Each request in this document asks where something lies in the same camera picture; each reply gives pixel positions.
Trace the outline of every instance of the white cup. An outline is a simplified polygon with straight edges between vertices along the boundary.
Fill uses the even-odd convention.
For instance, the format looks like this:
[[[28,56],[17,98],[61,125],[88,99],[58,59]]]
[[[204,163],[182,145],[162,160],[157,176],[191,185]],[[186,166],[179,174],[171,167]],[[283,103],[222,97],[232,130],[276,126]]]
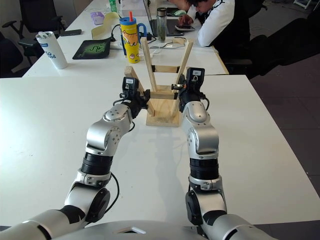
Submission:
[[[68,63],[65,55],[52,31],[39,32],[35,38],[44,50],[44,53],[50,58],[55,68],[64,69],[67,67]]]

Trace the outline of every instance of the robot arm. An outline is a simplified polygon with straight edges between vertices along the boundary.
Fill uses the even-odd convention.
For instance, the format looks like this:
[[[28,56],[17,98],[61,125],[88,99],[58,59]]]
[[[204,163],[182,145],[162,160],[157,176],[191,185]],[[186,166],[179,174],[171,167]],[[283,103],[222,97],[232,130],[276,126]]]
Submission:
[[[185,195],[189,221],[210,240],[273,240],[241,217],[227,214],[222,178],[219,175],[219,137],[201,102],[205,70],[189,68],[186,79],[172,85],[179,90],[182,129],[187,135],[190,157],[189,185]]]
[[[150,91],[138,92],[139,81],[123,79],[120,97],[87,132],[82,166],[70,188],[64,207],[45,211],[1,233],[1,240],[50,240],[95,223],[106,213],[110,192],[106,185],[111,178],[111,164],[118,143],[130,131],[132,120],[147,108]]]

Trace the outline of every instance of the black mouse pad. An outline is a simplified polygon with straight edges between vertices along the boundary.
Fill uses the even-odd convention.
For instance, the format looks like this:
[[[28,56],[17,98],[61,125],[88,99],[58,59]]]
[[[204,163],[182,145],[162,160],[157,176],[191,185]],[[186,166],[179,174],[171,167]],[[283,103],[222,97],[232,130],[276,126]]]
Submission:
[[[111,37],[102,40],[85,40],[72,59],[103,59],[109,55]]]

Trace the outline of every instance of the laptop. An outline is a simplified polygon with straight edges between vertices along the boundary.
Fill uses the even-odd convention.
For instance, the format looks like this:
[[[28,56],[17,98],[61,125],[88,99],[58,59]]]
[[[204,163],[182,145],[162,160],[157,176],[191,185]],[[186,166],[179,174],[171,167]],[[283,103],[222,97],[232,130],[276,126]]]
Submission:
[[[151,18],[150,9],[148,7],[148,0],[143,0],[144,7],[146,10],[146,15],[148,16],[148,20],[151,26],[152,35],[157,37],[158,36],[158,27],[157,27],[157,20]],[[172,36],[183,36],[184,33],[180,32],[176,29],[175,25],[178,25],[177,19],[167,19],[166,20],[166,35],[168,37]]]

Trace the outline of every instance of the purple box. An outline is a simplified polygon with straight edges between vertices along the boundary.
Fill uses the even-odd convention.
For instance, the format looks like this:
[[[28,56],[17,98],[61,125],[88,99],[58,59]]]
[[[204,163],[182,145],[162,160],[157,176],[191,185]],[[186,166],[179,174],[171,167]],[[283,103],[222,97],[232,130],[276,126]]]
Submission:
[[[91,12],[90,16],[94,25],[101,25],[104,24],[105,16],[100,11]]]

